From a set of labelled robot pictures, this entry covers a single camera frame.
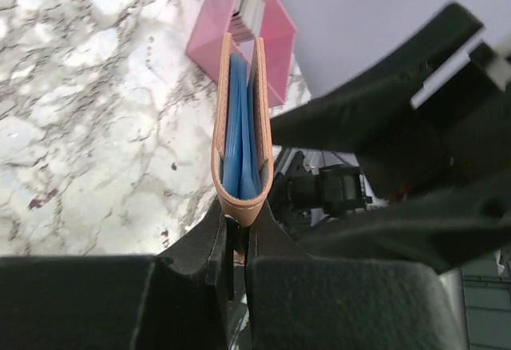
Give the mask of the tan leather card holder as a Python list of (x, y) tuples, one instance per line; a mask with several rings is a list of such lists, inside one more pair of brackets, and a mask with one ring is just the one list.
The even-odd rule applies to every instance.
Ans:
[(262, 38), (253, 44), (252, 61), (223, 36), (212, 138), (212, 179), (224, 215), (242, 229), (259, 215), (272, 186), (274, 158)]

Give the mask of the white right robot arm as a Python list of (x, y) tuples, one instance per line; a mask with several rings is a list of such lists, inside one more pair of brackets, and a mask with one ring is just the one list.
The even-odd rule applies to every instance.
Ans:
[(482, 27), (448, 2), (368, 70), (272, 119), (274, 142), (297, 151), (272, 206), (306, 253), (444, 273), (509, 245), (509, 57), (481, 42), (412, 102)]

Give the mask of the grey credit card stack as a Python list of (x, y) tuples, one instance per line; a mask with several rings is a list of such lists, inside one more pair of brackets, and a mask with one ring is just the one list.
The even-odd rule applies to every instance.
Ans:
[(228, 32), (236, 43), (259, 37), (265, 11), (264, 0), (236, 0)]

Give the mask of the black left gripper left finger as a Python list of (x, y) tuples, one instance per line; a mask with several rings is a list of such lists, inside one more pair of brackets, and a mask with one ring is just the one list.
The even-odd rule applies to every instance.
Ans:
[(4, 257), (4, 349), (224, 349), (218, 202), (160, 255)]

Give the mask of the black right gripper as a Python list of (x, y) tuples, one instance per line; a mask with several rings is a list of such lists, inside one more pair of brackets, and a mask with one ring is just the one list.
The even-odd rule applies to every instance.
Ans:
[(510, 244), (510, 64), (485, 42), (413, 98), (483, 23), (457, 2), (368, 70), (272, 118), (274, 145), (354, 153), (388, 206), (316, 225), (309, 255), (426, 264), (443, 274)]

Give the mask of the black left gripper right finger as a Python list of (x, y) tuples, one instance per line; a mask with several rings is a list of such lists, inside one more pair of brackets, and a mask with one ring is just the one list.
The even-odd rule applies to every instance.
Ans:
[(423, 263), (307, 254), (264, 206), (245, 270), (256, 349), (461, 349), (440, 275)]

